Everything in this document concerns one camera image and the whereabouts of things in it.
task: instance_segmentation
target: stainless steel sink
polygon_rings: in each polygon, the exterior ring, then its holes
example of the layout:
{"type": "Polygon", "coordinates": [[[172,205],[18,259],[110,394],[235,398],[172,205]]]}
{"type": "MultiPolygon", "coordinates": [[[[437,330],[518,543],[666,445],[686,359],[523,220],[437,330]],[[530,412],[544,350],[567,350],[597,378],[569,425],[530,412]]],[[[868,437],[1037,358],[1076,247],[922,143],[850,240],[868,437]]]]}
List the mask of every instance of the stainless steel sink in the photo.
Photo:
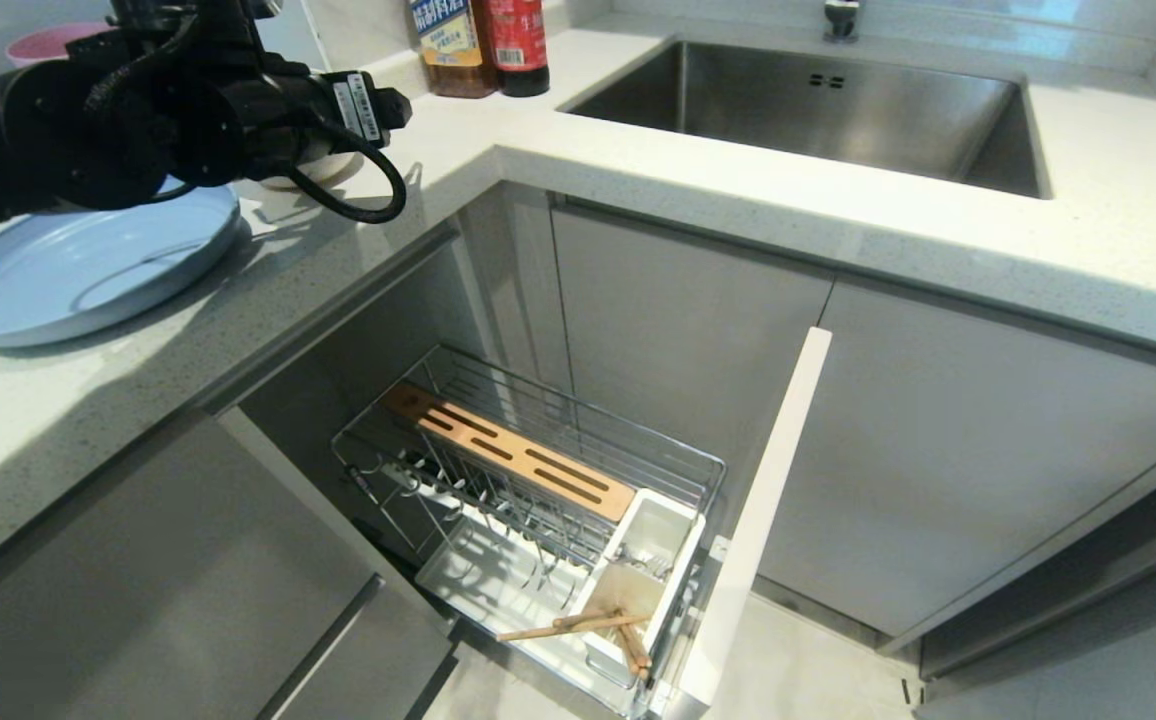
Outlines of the stainless steel sink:
{"type": "Polygon", "coordinates": [[[680,42],[569,111],[1042,196],[1022,91],[998,79],[680,42]]]}

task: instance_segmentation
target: robotic arm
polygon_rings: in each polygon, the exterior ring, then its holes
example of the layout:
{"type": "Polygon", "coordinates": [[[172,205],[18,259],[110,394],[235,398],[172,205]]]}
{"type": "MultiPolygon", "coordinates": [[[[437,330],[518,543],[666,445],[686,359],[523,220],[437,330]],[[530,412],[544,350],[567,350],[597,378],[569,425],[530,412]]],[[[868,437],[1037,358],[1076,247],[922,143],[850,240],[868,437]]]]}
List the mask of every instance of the robotic arm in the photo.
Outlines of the robotic arm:
{"type": "Polygon", "coordinates": [[[273,176],[347,218],[398,217],[403,177],[380,149],[409,120],[403,95],[368,73],[316,74],[266,53],[255,9],[269,17],[277,0],[111,1],[111,31],[0,76],[0,222],[273,176]],[[390,179],[385,208],[347,205],[298,170],[348,151],[390,179]],[[184,187],[158,194],[168,176],[184,187]]]}

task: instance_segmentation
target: wooden knife slot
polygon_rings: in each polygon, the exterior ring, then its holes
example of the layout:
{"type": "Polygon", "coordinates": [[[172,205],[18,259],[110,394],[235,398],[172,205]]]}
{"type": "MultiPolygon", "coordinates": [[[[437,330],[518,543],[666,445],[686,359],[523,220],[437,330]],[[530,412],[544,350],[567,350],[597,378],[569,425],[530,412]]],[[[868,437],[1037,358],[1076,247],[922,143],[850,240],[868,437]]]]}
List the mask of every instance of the wooden knife slot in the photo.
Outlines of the wooden knife slot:
{"type": "Polygon", "coordinates": [[[409,384],[398,384],[383,404],[479,459],[511,470],[517,477],[577,503],[615,524],[636,495],[632,488],[587,465],[511,432],[490,420],[409,384]]]}

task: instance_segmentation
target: blue plate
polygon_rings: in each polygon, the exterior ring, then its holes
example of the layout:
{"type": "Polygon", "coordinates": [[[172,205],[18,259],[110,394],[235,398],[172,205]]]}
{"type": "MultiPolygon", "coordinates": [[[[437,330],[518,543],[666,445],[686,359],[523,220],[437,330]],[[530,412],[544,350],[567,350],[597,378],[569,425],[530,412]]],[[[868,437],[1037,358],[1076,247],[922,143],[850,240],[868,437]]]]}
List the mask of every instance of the blue plate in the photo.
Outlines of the blue plate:
{"type": "Polygon", "coordinates": [[[222,258],[239,224],[236,193],[223,186],[3,229],[0,347],[83,336],[170,299],[222,258]]]}

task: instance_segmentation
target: bottle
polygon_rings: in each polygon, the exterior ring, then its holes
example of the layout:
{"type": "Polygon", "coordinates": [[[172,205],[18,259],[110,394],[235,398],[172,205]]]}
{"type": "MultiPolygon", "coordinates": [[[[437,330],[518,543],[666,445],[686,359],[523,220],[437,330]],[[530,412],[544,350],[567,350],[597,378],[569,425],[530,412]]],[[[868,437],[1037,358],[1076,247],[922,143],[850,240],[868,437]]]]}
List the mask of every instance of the bottle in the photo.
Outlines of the bottle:
{"type": "Polygon", "coordinates": [[[488,0],[494,18],[494,64],[502,95],[528,97],[551,87],[542,0],[488,0]]]}
{"type": "Polygon", "coordinates": [[[486,97],[497,90],[490,14],[483,0],[409,0],[427,82],[436,95],[486,97]]]}

